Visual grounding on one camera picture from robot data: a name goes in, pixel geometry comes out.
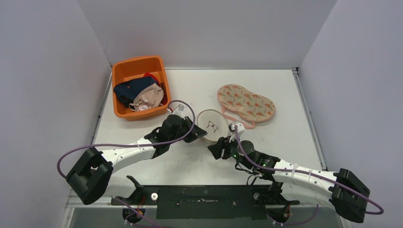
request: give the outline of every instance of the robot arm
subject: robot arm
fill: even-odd
[[[167,117],[161,127],[157,127],[144,138],[131,143],[130,148],[98,151],[92,147],[86,150],[66,176],[66,181],[85,205],[91,204],[101,196],[120,196],[127,198],[140,186],[130,176],[112,176],[116,171],[133,163],[153,159],[168,151],[170,144],[164,143],[179,139],[191,128],[192,121],[183,117],[184,106],[179,105]],[[207,134],[196,125],[183,140],[186,143]]]
[[[229,125],[231,131],[241,134],[244,127],[239,122]],[[299,203],[313,203],[334,209],[340,216],[353,222],[364,221],[367,201],[333,183],[311,176],[318,174],[332,181],[342,183],[366,197],[369,197],[369,189],[349,170],[340,169],[339,172],[318,171],[298,166],[278,157],[270,156],[256,151],[250,141],[240,142],[244,152],[257,165],[273,168],[277,171],[264,170],[252,165],[241,153],[235,135],[220,138],[215,145],[208,149],[215,159],[234,158],[237,163],[249,169],[255,177],[272,181],[268,196],[259,196],[265,204],[295,205]],[[308,174],[298,173],[295,170],[306,171]]]

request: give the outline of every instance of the white cable tie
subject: white cable tie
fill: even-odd
[[[131,108],[130,106],[135,107],[135,105],[134,105],[134,100],[133,100],[133,103],[130,103],[130,104],[129,104],[129,108],[130,108],[132,111],[136,111],[135,109]]]
[[[309,170],[309,174],[308,174],[308,183],[309,183],[309,181],[311,180],[311,173],[312,173],[312,170]]]
[[[297,168],[298,168],[298,164],[294,164],[292,167],[291,178],[294,178],[295,170],[297,170]]]
[[[136,142],[131,143],[132,145],[136,145],[136,148],[140,148],[140,145]]]

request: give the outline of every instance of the white tabletop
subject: white tabletop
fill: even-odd
[[[196,116],[205,109],[221,110],[217,90],[225,84],[238,84],[269,98],[276,106],[275,115],[246,130],[241,139],[252,141],[260,152],[321,169],[291,70],[167,70],[166,74],[172,99],[186,101]],[[135,142],[161,126],[168,115],[132,122],[120,119],[113,111],[112,92],[110,88],[95,143]],[[177,142],[162,156],[130,165],[114,175],[131,175],[143,185],[245,184],[249,175],[235,170],[233,159],[215,160],[207,145],[203,139]]]

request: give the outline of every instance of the orange plastic bin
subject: orange plastic bin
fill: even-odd
[[[171,93],[161,57],[142,56],[116,63],[112,67],[112,86],[114,88],[122,82],[143,77],[147,72],[154,75],[163,84],[164,96],[166,96],[168,102],[163,106],[134,112],[120,103],[116,98],[116,94],[113,93],[114,111],[117,117],[133,121],[166,113],[168,104],[171,102]]]

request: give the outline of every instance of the gray wall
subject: gray wall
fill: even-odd
[[[90,142],[109,63],[75,0],[0,1],[0,53],[0,226],[59,227],[56,161]]]
[[[112,63],[299,66],[336,0],[77,0]]]
[[[329,169],[352,170],[385,209],[355,227],[403,227],[402,10],[337,1],[299,70]]]

